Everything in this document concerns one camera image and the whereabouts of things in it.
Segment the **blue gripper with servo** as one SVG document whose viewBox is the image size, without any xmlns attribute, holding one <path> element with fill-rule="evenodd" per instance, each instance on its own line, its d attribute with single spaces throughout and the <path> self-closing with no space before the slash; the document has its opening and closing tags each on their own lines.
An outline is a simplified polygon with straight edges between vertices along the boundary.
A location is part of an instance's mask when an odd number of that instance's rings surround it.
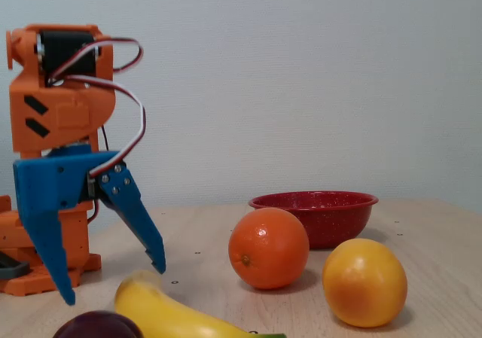
<svg viewBox="0 0 482 338">
<path fill-rule="evenodd" d="M 88 172 L 114 156 L 103 151 L 60 154 L 14 163 L 17 206 L 24 229 L 69 306 L 75 292 L 69 278 L 58 211 L 101 199 L 129 227 L 145 248 L 152 266 L 166 271 L 163 238 L 146 210 L 140 191 L 125 163 L 118 163 L 99 178 Z"/>
</svg>

